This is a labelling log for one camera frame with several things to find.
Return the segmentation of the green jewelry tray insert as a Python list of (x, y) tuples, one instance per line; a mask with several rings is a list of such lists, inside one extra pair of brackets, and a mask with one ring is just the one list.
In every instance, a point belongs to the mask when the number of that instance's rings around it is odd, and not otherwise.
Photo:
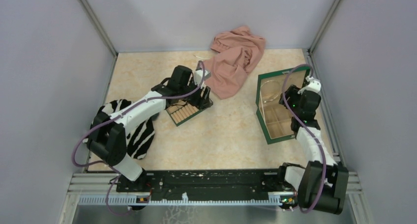
[(208, 98), (208, 103), (201, 107), (192, 105), (186, 99), (167, 100), (166, 103), (165, 110), (177, 127), (213, 105), (213, 101), (210, 98)]

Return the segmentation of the silver pearl bangle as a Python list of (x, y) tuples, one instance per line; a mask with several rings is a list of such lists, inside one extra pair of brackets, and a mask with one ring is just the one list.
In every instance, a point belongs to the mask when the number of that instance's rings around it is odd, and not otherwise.
[(279, 96), (281, 81), (267, 80), (260, 86), (260, 94), (263, 103), (272, 102)]

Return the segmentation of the green jewelry box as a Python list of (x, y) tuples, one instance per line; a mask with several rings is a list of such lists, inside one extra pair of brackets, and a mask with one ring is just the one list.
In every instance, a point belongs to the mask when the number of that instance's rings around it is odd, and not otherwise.
[[(287, 100), (284, 99), (287, 107), (279, 104), (281, 93), (284, 93), (292, 84), (299, 88), (307, 85), (305, 78), (311, 76), (311, 68), (307, 64), (302, 64), (297, 68), (290, 68), (275, 72), (260, 74), (258, 76), (256, 91), (256, 115), (267, 144), (282, 142), (296, 137), (293, 129), (297, 129), (300, 124), (293, 118), (293, 113), (308, 127), (320, 130), (320, 125), (316, 119), (316, 111), (321, 102), (321, 96), (317, 93), (305, 91), (296, 107), (289, 107)], [(264, 81), (281, 81), (279, 96), (272, 102), (263, 103), (260, 94), (260, 86)]]

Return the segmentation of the pink cloth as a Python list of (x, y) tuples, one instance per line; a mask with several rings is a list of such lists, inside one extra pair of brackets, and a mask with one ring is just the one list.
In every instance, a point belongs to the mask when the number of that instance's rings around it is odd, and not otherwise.
[(248, 26), (217, 34), (210, 47), (216, 55), (203, 61), (211, 74), (206, 85), (221, 100), (235, 96), (262, 59), (265, 47), (265, 38), (254, 35)]

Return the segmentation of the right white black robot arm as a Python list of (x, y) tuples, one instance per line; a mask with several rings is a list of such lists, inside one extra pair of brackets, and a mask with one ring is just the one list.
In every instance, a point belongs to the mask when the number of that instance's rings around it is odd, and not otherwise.
[(281, 94), (279, 103), (292, 115), (291, 130), (308, 163), (305, 167), (283, 164), (277, 185), (284, 191), (295, 189), (303, 213), (317, 210), (339, 215), (344, 206), (349, 171), (334, 160), (324, 145), (315, 118), (320, 102), (318, 93), (293, 84)]

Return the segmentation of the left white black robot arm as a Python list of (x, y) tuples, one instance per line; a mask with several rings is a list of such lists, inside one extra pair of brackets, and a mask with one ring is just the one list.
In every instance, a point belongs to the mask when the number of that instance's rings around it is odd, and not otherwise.
[(148, 184), (145, 170), (128, 153), (128, 133), (145, 126), (151, 118), (178, 101), (186, 101), (199, 109), (209, 108), (210, 88), (205, 80), (211, 77), (202, 61), (197, 68), (178, 65), (170, 77), (155, 85), (140, 100), (113, 113), (98, 113), (88, 132), (87, 148), (103, 163), (128, 179), (128, 185), (140, 192)]

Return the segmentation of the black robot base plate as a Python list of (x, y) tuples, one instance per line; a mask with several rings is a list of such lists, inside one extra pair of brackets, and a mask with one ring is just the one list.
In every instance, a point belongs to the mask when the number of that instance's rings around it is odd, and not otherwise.
[(149, 170), (138, 181), (121, 177), (116, 191), (150, 192), (152, 201), (266, 201), (271, 194), (294, 195), (282, 174), (277, 168)]

